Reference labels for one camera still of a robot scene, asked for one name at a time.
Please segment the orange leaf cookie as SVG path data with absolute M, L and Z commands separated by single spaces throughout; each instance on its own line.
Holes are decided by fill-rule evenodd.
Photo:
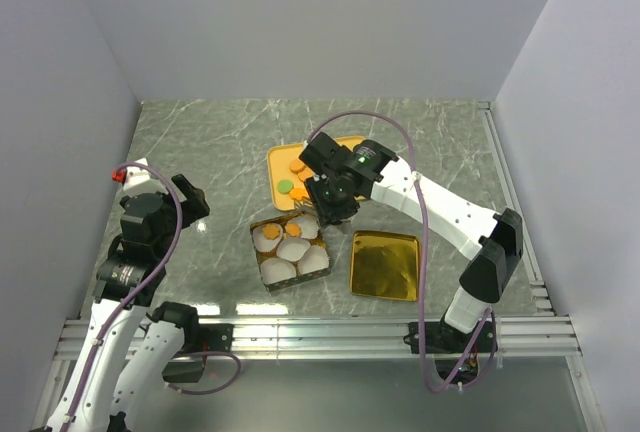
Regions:
M 289 222 L 285 225 L 285 232 L 290 237 L 300 237 L 302 234 L 301 227 L 294 222 Z

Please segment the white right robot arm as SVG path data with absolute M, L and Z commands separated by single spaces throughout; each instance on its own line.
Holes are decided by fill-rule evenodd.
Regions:
M 336 226 L 367 199 L 389 206 L 436 233 L 469 261 L 443 315 L 440 338 L 452 351 L 475 339 L 484 312 L 500 301 L 523 253 L 523 220 L 507 208 L 498 213 L 445 189 L 395 152 L 373 140 L 354 148 L 319 133 L 300 160 L 313 175 L 305 182 L 321 226 Z

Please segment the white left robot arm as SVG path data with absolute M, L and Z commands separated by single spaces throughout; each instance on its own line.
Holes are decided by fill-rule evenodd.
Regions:
M 128 164 L 121 184 L 120 232 L 96 273 L 86 336 L 46 431 L 128 431 L 135 402 L 170 360 L 201 341 L 196 308 L 151 306 L 181 232 L 210 213 L 205 194 L 184 175 L 169 179 Z

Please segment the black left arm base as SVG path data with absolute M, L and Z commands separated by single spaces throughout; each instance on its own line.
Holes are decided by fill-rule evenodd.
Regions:
M 196 337 L 190 344 L 190 352 L 230 352 L 234 326 L 230 323 L 204 324 L 198 327 Z

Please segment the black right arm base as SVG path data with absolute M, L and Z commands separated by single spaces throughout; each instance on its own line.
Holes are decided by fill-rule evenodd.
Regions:
M 468 345 L 473 333 L 463 334 L 444 322 L 427 321 L 425 323 L 426 353 L 431 355 L 461 355 Z M 412 354 L 419 353 L 419 330 L 417 322 L 408 324 L 408 332 L 403 336 L 403 343 Z M 491 319 L 482 326 L 471 352 L 481 354 L 498 350 L 497 332 Z

